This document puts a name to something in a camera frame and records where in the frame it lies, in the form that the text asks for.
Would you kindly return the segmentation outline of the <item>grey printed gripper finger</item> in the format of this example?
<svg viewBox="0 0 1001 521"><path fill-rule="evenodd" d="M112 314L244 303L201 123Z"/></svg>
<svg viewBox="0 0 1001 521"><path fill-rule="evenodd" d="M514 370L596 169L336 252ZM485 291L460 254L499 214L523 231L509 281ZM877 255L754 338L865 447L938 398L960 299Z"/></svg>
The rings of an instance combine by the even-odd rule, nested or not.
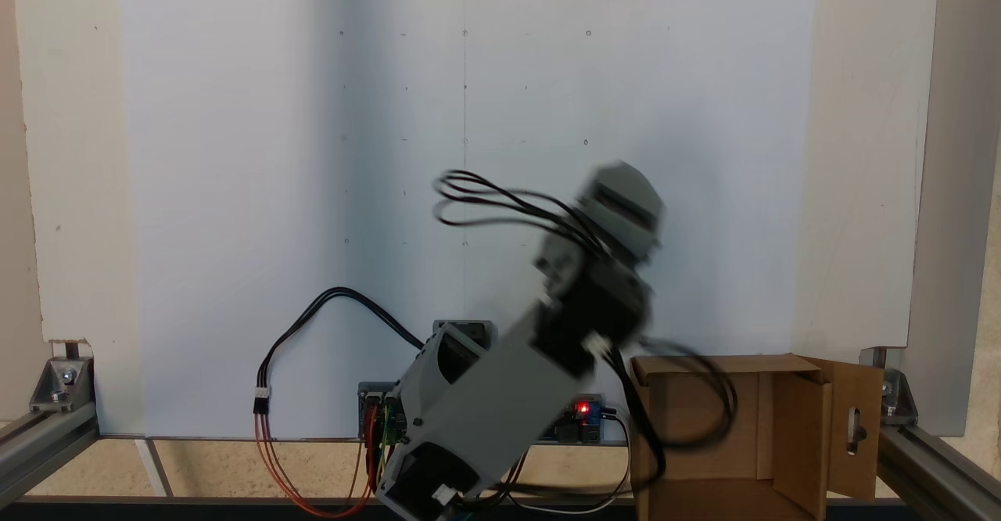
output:
<svg viewBox="0 0 1001 521"><path fill-rule="evenodd" d="M600 166L585 187L585 200L597 210L637 226L658 226L664 203L635 166L618 161Z"/></svg>

